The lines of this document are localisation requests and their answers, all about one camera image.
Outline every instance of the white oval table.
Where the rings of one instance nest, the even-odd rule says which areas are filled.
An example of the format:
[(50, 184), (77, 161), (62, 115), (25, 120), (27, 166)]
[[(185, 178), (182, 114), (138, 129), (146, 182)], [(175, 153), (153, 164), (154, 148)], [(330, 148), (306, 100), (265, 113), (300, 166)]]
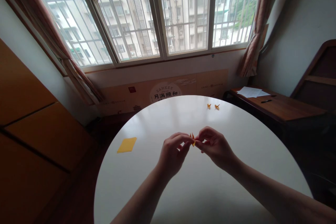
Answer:
[[(164, 139), (175, 132), (210, 126), (222, 132), (246, 164), (309, 197), (308, 184), (282, 142), (254, 116), (215, 98), (178, 96), (133, 116), (112, 141), (102, 162), (94, 196), (95, 224), (109, 224), (155, 167)], [(132, 152), (118, 153), (124, 138), (137, 137)], [(159, 200), (151, 223), (276, 223), (235, 179), (197, 147)]]

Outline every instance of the wooden cabinet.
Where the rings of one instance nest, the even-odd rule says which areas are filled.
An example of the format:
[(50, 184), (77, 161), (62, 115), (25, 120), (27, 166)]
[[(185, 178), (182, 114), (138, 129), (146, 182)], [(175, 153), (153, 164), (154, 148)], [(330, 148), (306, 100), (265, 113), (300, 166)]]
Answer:
[(0, 223), (33, 223), (67, 173), (0, 133)]
[(0, 125), (57, 101), (2, 40), (0, 52)]
[(90, 135), (60, 103), (27, 116), (5, 130), (69, 171), (92, 145)]

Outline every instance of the human hand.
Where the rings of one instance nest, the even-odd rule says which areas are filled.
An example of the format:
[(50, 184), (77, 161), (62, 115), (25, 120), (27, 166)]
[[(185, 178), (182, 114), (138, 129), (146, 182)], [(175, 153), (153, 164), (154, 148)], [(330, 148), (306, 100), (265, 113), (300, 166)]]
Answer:
[(163, 142), (160, 158), (155, 169), (163, 178), (170, 180), (181, 169), (184, 159), (194, 142), (188, 134), (177, 132)]
[(231, 150), (224, 135), (213, 128), (204, 127), (195, 140), (195, 146), (207, 154), (219, 168), (228, 172), (238, 163), (239, 159)]

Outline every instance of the tree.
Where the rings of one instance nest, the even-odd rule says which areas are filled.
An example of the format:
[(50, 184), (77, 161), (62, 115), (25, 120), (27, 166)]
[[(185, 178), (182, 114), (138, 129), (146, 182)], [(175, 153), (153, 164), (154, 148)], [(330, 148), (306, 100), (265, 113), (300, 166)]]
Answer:
[(235, 19), (241, 19), (243, 6), (244, 6), (244, 13), (241, 21), (235, 23), (234, 25), (235, 30), (238, 30), (239, 27), (248, 27), (252, 24), (254, 18), (254, 12), (257, 6), (257, 1), (258, 0), (238, 0), (237, 14)]

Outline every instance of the white paper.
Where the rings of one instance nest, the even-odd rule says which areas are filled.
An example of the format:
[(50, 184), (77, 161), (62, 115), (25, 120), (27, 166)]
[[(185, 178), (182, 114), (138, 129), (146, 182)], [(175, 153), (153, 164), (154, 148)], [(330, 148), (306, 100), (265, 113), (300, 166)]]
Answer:
[(256, 89), (253, 87), (243, 87), (237, 93), (241, 94), (242, 96), (245, 96), (246, 98), (251, 98), (251, 97), (257, 98), (260, 92), (261, 92), (261, 89)]
[(268, 94), (268, 93), (266, 93), (266, 92), (264, 92), (264, 91), (260, 91), (260, 93), (259, 93), (259, 95), (257, 96), (257, 97), (259, 97), (259, 96), (265, 96), (265, 95), (270, 95), (270, 94)]

